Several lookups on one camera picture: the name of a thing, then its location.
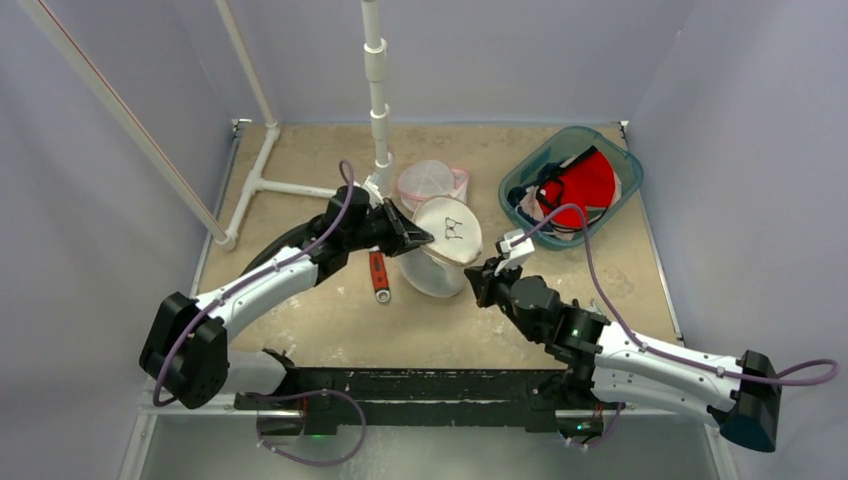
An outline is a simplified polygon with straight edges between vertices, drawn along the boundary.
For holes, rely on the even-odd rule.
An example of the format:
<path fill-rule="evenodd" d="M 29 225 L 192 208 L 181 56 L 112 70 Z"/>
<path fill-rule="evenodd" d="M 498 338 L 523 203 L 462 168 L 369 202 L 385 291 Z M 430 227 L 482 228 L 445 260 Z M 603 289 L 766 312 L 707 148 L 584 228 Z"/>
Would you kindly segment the red and black bra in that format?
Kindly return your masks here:
<path fill-rule="evenodd" d="M 525 189 L 520 206 L 530 219 L 538 222 L 561 205 L 574 204 L 578 211 L 562 211 L 543 227 L 544 231 L 565 234 L 581 228 L 580 214 L 590 226 L 592 214 L 599 220 L 620 197 L 618 175 L 606 156 L 596 146 L 590 146 L 560 163 L 546 164 Z"/>

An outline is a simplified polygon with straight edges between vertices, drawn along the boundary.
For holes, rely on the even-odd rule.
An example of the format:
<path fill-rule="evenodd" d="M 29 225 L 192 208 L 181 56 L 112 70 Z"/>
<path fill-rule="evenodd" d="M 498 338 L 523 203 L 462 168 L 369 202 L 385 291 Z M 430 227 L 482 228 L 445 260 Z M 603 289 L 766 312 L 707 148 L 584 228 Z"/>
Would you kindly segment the pink-trimmed mesh laundry bag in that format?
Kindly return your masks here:
<path fill-rule="evenodd" d="M 470 173 L 461 168 L 452 168 L 431 159 L 406 168 L 397 179 L 397 190 L 401 199 L 413 210 L 419 203 L 436 196 L 448 196 L 459 201 L 467 200 Z"/>

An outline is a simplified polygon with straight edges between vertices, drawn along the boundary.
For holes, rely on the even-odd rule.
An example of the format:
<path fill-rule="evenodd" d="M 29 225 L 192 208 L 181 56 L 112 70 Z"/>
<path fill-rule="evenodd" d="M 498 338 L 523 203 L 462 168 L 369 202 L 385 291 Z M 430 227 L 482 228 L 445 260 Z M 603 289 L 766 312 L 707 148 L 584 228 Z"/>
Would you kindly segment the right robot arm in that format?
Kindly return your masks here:
<path fill-rule="evenodd" d="M 775 451 L 782 389 L 766 355 L 708 354 L 629 336 L 620 323 L 563 301 L 541 277 L 519 267 L 497 271 L 497 262 L 464 271 L 477 305 L 497 307 L 527 341 L 569 367 L 561 381 L 569 404 L 595 399 L 675 412 L 737 446 Z"/>

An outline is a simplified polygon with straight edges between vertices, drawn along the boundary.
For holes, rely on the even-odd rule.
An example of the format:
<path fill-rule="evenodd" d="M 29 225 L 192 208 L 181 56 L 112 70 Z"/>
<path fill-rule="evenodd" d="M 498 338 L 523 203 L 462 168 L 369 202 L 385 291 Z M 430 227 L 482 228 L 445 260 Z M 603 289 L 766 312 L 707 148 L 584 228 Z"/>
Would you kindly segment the teal plastic bin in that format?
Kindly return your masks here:
<path fill-rule="evenodd" d="M 596 146 L 606 156 L 621 181 L 620 200 L 597 223 L 591 227 L 587 225 L 588 232 L 591 235 L 595 234 L 638 191 L 644 172 L 639 160 L 629 151 L 613 143 L 599 131 L 583 126 L 561 129 L 519 162 L 502 179 L 498 187 L 498 201 L 507 217 L 519 228 L 525 231 L 531 230 L 535 225 L 522 219 L 508 204 L 509 190 L 518 186 L 529 186 L 546 164 L 560 163 L 582 153 L 590 146 Z M 576 232 L 562 234 L 544 231 L 543 227 L 534 236 L 534 242 L 539 246 L 550 250 L 565 250 L 584 243 L 581 228 Z"/>

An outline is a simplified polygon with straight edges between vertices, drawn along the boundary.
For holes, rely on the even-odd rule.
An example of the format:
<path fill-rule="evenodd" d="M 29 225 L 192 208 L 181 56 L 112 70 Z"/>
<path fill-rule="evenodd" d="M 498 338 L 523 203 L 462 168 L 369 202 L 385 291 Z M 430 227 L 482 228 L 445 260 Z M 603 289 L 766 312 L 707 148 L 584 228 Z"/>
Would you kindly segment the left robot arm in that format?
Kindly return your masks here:
<path fill-rule="evenodd" d="M 272 408 L 297 399 L 294 366 L 274 351 L 238 353 L 230 343 L 285 300 L 318 286 L 344 268 L 351 253 L 378 248 L 388 257 L 433 242 L 389 200 L 370 203 L 366 190 L 340 187 L 326 210 L 284 233 L 242 276 L 190 298 L 175 292 L 160 304 L 139 357 L 155 380 L 153 400 L 199 408 L 218 394 L 258 394 Z"/>

